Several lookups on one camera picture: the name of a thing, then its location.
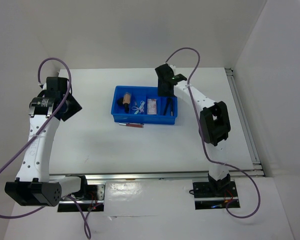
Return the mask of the black makeup brush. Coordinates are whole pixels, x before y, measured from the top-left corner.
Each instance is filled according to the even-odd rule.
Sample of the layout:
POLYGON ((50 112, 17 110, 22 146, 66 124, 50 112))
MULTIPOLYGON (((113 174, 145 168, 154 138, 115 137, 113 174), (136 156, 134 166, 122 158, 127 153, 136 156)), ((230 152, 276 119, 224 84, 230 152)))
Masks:
POLYGON ((163 111, 163 115, 164 115, 164 116, 167 115, 168 110, 169 110, 169 112, 170 112, 170 109, 171 109, 170 98, 171 98, 171 97, 168 97, 167 100, 166 100, 166 104, 165 104, 164 111, 163 111))

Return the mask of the clear packet with print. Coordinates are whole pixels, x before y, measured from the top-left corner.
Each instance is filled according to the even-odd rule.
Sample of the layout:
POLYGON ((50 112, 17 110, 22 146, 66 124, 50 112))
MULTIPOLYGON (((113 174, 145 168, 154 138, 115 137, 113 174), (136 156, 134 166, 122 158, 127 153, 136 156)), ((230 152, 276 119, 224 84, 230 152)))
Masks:
POLYGON ((147 114, 156 115, 157 114, 157 99, 148 98, 147 99, 147 114))

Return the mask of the purple eyelash curler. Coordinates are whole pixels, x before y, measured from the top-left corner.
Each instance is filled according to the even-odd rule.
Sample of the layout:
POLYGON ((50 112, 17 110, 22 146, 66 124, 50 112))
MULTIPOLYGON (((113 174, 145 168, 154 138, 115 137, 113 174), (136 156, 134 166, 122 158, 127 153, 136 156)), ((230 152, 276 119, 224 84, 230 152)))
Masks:
POLYGON ((143 112, 143 113, 144 113, 144 111, 145 111, 145 101, 142 100, 142 101, 139 103, 139 105, 137 105, 137 106, 132 106, 131 109, 134 111, 134 113, 135 113, 135 111, 140 111, 140 112, 143 112))

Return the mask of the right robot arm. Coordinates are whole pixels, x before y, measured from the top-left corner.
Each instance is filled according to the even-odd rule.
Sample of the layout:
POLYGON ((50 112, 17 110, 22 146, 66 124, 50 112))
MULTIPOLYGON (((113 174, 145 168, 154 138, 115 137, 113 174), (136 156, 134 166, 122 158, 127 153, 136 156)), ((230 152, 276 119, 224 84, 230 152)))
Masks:
POLYGON ((206 158, 209 162, 208 190, 220 196, 231 181, 226 166, 226 140, 231 130, 227 105, 216 102, 188 83, 175 67, 167 63, 155 68, 158 77, 157 93, 160 97, 177 97, 194 107, 198 117, 199 135, 204 141, 206 158))

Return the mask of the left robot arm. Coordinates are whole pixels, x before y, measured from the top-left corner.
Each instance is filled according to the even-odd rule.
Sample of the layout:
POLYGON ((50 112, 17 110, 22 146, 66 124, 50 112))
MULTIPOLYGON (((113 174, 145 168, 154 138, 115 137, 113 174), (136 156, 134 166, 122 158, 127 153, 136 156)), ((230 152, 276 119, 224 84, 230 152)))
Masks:
POLYGON ((15 180, 4 191, 21 206, 55 207, 62 197, 87 197, 89 187, 78 176, 51 180, 49 163, 54 137, 61 121, 78 113, 82 107, 69 90, 65 77, 48 77, 42 91, 29 104, 30 145, 26 148, 15 180))

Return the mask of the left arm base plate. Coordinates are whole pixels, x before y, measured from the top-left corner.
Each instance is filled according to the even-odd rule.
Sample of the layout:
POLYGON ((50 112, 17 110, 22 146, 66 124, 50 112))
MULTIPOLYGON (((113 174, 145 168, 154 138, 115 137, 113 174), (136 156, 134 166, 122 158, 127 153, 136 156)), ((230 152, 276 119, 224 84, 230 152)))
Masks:
MULTIPOLYGON (((78 203, 83 213, 103 212, 105 208, 104 200, 106 185, 104 183, 88 184, 85 186, 84 193, 75 193, 71 196, 78 203)), ((60 201, 57 206, 58 213, 79 212, 76 204, 69 198, 60 201)))

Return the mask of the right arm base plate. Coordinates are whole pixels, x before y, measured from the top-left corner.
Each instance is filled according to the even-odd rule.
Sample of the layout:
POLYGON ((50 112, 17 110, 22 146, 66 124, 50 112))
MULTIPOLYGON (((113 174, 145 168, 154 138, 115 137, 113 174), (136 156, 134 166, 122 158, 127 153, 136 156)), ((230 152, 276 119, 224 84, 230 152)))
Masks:
POLYGON ((193 182, 193 188, 188 191, 194 197, 196 210, 212 210, 228 208, 240 208, 237 186, 234 181, 219 192, 213 192, 208 182, 193 182))

